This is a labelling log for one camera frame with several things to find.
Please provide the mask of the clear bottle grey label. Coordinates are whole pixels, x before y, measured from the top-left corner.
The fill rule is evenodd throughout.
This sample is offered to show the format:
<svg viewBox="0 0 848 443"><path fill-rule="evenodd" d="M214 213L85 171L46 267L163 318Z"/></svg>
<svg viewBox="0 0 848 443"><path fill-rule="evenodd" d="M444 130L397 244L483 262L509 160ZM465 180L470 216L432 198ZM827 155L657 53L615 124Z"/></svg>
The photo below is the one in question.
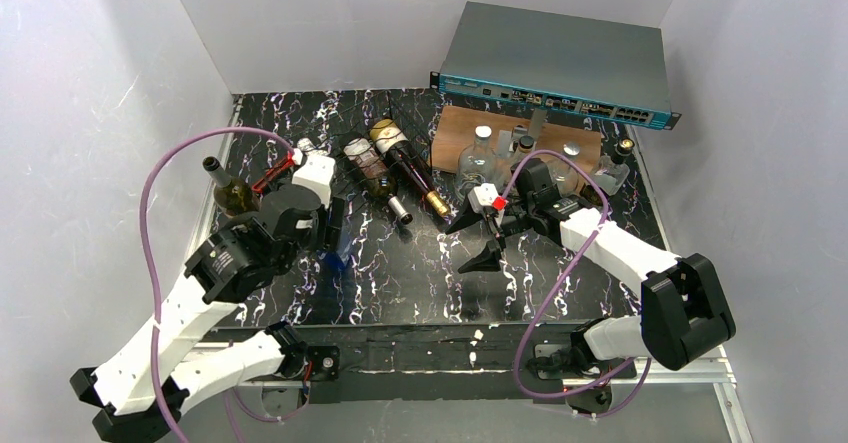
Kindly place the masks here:
<svg viewBox="0 0 848 443"><path fill-rule="evenodd" d="M473 143L460 152L454 185L458 199L478 185L495 183L497 157L490 147L491 136L489 126L476 126Z"/></svg>

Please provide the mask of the blue square glass bottle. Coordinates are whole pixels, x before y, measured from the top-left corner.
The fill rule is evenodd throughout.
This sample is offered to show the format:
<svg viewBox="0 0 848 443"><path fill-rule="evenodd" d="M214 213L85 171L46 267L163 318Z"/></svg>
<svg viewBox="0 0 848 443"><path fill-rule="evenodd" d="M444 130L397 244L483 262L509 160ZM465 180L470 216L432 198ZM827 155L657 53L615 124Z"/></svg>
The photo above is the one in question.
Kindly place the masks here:
<svg viewBox="0 0 848 443"><path fill-rule="evenodd" d="M351 261L351 253L353 249L354 237L352 235L352 230L350 224L344 218L344 246L342 247L340 252L327 252L325 259L329 263L330 267L335 271L343 271L350 265Z"/></svg>

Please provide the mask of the dark bottle brown label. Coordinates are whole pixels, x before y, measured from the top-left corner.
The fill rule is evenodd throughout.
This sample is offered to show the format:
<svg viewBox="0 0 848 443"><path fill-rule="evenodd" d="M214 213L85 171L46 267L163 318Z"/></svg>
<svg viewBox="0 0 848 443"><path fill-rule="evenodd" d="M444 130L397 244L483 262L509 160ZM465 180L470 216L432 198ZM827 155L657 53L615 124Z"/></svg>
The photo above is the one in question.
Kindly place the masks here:
<svg viewBox="0 0 848 443"><path fill-rule="evenodd" d="M251 187L227 172L216 157L204 158L202 166L213 181L214 201L226 217L233 218L260 209L259 199Z"/></svg>

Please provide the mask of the clear bottle gold label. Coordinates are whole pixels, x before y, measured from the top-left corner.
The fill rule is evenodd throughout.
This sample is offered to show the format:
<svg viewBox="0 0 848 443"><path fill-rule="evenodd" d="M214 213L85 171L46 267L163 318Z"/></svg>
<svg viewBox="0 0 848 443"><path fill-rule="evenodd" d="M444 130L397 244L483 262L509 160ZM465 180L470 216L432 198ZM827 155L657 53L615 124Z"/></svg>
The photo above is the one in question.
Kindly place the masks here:
<svg viewBox="0 0 848 443"><path fill-rule="evenodd" d="M623 138L610 154L601 156L588 172L589 179L582 187L579 195L593 205L601 205L601 197L591 185L591 182L594 182L607 199L614 196L630 173L627 159L633 153L634 148L635 143L632 139Z"/></svg>

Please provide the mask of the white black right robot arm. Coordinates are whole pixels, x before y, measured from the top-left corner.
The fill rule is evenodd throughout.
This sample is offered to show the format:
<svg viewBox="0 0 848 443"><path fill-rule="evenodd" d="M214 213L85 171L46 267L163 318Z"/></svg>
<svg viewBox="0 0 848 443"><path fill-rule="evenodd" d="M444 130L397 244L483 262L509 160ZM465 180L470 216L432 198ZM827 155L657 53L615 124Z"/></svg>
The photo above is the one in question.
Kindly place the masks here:
<svg viewBox="0 0 848 443"><path fill-rule="evenodd" d="M504 197L491 183L465 196L447 231L483 223L489 239L458 271L500 271L506 238L532 229L624 283L639 298L641 311L580 326L570 335L568 352L537 358L539 368L584 371L599 362L645 357L679 370L735 336L730 306L707 257L659 249L610 220L606 206L560 193L541 154L535 151L518 164L511 181L517 196Z"/></svg>

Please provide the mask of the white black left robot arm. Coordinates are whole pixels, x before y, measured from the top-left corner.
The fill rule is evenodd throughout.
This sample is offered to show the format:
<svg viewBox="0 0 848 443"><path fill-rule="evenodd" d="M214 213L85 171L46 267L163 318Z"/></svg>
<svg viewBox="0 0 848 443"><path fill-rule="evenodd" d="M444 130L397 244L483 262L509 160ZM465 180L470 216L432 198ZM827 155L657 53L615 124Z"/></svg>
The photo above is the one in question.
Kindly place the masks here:
<svg viewBox="0 0 848 443"><path fill-rule="evenodd" d="M337 248L345 202L283 184L259 210L230 219L185 263L156 312L111 359L70 378L78 399L98 407L92 424L104 442L156 442L199 403L271 375L308 380L320 358L289 323L274 323L193 361L186 355L248 296L290 271L303 253Z"/></svg>

